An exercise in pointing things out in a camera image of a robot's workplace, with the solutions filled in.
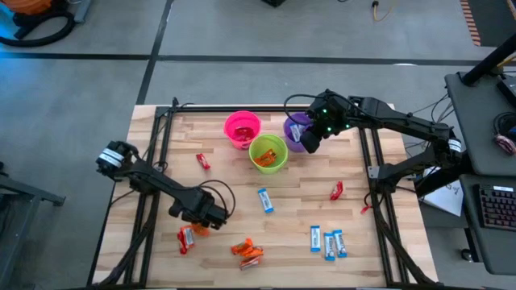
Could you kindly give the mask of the pink jack-o-lantern bucket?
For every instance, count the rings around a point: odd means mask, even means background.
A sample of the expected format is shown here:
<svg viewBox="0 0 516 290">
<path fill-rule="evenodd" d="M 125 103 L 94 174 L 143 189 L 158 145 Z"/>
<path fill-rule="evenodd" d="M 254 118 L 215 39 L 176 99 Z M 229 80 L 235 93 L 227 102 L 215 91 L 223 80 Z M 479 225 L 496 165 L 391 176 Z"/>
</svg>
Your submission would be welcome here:
<svg viewBox="0 0 516 290">
<path fill-rule="evenodd" d="M 234 140 L 233 134 L 236 127 L 239 126 L 247 126 L 251 127 L 254 130 L 255 136 L 253 139 L 248 140 L 246 142 L 239 142 Z M 236 111 L 233 114 L 230 114 L 223 126 L 224 134 L 229 138 L 233 147 L 239 150 L 247 150 L 251 142 L 260 134 L 261 132 L 261 120 L 260 118 L 247 110 Z"/>
</svg>

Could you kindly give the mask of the purple jack-o-lantern bucket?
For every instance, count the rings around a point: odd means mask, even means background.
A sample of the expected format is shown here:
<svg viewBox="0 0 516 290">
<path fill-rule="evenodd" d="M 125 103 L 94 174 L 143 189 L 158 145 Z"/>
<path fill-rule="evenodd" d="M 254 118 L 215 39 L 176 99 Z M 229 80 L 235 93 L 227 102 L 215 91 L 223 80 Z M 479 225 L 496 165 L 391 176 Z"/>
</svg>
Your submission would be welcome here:
<svg viewBox="0 0 516 290">
<path fill-rule="evenodd" d="M 305 127 L 303 130 L 303 132 L 304 132 L 311 125 L 311 120 L 304 112 L 298 112 L 298 113 L 291 114 L 291 118 L 287 118 L 284 121 L 284 125 L 283 125 L 283 131 L 284 131 L 284 135 L 285 135 L 285 142 L 286 142 L 287 148 L 293 152 L 305 152 L 306 149 L 303 147 L 301 142 L 296 143 L 292 140 L 292 134 L 291 134 L 291 130 L 290 130 L 289 126 L 294 123 L 303 125 Z"/>
</svg>

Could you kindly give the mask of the white paper sheet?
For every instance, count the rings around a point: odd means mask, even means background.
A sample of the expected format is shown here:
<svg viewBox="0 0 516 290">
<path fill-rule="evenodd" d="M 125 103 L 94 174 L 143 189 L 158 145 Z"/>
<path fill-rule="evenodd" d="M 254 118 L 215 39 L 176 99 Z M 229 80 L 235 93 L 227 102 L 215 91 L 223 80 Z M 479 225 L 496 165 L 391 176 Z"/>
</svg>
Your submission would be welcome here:
<svg viewBox="0 0 516 290">
<path fill-rule="evenodd" d="M 424 204 L 460 217 L 463 212 L 464 192 L 458 180 L 428 193 L 419 200 Z"/>
</svg>

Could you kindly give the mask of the orange vacuum cleaner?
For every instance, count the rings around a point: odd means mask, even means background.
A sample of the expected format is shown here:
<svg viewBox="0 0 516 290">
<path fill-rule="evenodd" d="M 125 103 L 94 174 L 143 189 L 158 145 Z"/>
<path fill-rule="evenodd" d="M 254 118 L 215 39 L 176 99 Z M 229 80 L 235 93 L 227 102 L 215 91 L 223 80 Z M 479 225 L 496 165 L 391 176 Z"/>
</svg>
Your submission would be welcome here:
<svg viewBox="0 0 516 290">
<path fill-rule="evenodd" d="M 0 0 L 8 10 L 14 13 L 13 21 L 19 29 L 16 39 L 23 39 L 39 25 L 39 19 L 52 10 L 53 0 Z"/>
</svg>

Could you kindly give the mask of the grey desk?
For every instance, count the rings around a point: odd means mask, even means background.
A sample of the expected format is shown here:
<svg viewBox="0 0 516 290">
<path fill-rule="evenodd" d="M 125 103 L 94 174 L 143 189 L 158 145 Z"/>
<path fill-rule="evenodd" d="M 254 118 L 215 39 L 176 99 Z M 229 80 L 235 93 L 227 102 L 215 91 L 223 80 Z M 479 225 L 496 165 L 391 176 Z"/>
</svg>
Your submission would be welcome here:
<svg viewBox="0 0 516 290">
<path fill-rule="evenodd" d="M 495 176 L 462 175 L 464 213 L 472 234 L 471 252 L 475 262 L 482 262 L 494 275 L 516 276 L 516 232 L 484 228 L 480 220 L 478 184 L 500 185 L 516 189 L 516 179 Z"/>
<path fill-rule="evenodd" d="M 516 113 L 497 88 L 499 79 L 483 77 L 464 85 L 457 74 L 444 77 L 473 171 L 482 176 L 516 176 L 516 156 L 505 153 L 493 140 L 493 120 Z"/>
</svg>

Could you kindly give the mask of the dark mat with striped edge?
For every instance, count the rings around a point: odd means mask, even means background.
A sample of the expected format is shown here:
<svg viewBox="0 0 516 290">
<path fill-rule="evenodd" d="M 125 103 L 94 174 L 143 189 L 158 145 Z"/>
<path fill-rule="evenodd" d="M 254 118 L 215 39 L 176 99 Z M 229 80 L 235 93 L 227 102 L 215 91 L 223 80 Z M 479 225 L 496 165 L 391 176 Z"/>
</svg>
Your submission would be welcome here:
<svg viewBox="0 0 516 290">
<path fill-rule="evenodd" d="M 495 48 L 516 33 L 516 0 L 459 0 L 472 42 Z"/>
</svg>

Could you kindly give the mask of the green jack-o-lantern bucket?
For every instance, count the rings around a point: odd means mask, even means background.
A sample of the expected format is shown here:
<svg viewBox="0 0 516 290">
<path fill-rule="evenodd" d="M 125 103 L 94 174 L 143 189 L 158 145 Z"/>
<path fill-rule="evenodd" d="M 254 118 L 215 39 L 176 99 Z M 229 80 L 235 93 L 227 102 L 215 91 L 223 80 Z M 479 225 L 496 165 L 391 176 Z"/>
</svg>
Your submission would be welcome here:
<svg viewBox="0 0 516 290">
<path fill-rule="evenodd" d="M 276 160 L 268 167 L 257 165 L 253 159 L 263 155 L 268 149 L 273 149 L 276 153 Z M 280 171 L 287 163 L 289 158 L 289 150 L 285 141 L 277 135 L 265 134 L 259 135 L 254 139 L 248 150 L 249 157 L 253 165 L 263 174 L 274 174 Z"/>
</svg>

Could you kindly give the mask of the orange candy with ingredients label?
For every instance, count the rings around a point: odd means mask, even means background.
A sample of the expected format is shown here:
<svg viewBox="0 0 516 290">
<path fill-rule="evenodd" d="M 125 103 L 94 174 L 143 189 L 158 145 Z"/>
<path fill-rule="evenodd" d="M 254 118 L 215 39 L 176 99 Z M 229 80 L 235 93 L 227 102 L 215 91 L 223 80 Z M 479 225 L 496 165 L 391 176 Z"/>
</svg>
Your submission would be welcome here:
<svg viewBox="0 0 516 290">
<path fill-rule="evenodd" d="M 261 257 L 260 256 L 251 257 L 251 258 L 242 260 L 239 263 L 239 269 L 241 271 L 244 271 L 244 270 L 246 270 L 248 268 L 258 266 L 258 265 L 260 265 L 260 263 L 261 263 Z"/>
</svg>

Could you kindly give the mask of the black monitor pole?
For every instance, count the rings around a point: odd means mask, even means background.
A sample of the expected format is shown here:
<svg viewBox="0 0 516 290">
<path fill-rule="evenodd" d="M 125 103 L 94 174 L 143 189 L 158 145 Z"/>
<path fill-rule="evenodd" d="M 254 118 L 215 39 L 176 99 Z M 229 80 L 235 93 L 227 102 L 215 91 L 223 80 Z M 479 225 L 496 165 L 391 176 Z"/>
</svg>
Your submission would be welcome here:
<svg viewBox="0 0 516 290">
<path fill-rule="evenodd" d="M 460 75 L 462 83 L 467 86 L 474 85 L 486 73 L 491 72 L 503 60 L 507 59 L 513 52 L 516 52 L 516 33 L 492 51 L 469 72 Z"/>
</svg>

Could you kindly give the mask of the dark grey side table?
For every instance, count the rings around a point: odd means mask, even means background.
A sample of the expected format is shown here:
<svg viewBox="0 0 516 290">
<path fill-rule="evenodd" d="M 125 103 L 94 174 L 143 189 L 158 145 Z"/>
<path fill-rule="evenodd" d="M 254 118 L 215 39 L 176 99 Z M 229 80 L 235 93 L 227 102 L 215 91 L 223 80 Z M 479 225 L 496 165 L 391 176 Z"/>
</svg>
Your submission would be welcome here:
<svg viewBox="0 0 516 290">
<path fill-rule="evenodd" d="M 0 290 L 6 290 L 41 201 L 62 206 L 65 198 L 13 180 L 0 162 Z"/>
</svg>

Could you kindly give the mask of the black backlit keyboard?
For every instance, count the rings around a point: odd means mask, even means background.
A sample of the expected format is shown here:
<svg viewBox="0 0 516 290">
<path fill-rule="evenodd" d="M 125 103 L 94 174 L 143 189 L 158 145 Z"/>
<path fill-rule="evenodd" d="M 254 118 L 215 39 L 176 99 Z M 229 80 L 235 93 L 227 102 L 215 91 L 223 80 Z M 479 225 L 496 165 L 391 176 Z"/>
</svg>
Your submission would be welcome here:
<svg viewBox="0 0 516 290">
<path fill-rule="evenodd" d="M 478 184 L 476 190 L 482 226 L 516 232 L 516 189 Z"/>
</svg>

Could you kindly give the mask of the red candy with white label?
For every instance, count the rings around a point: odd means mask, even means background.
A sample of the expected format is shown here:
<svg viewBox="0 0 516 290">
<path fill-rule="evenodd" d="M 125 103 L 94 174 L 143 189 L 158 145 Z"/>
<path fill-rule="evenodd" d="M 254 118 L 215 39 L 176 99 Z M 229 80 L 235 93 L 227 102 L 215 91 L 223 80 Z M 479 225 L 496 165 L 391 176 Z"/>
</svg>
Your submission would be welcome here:
<svg viewBox="0 0 516 290">
<path fill-rule="evenodd" d="M 194 236 L 193 236 L 193 227 L 192 226 L 183 226 L 180 228 L 180 231 L 177 233 L 177 239 L 179 241 L 180 253 L 185 255 L 188 250 L 194 246 Z"/>
</svg>

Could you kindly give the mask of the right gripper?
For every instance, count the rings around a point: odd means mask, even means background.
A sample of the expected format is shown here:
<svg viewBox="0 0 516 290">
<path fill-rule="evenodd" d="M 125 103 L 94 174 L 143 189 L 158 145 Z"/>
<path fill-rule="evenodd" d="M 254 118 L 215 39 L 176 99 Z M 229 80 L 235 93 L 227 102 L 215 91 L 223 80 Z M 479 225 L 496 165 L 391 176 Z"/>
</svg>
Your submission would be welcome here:
<svg viewBox="0 0 516 290">
<path fill-rule="evenodd" d="M 355 112 L 356 106 L 350 100 L 325 90 L 316 96 L 306 111 L 310 119 L 306 135 L 338 135 L 351 127 L 348 119 Z"/>
</svg>

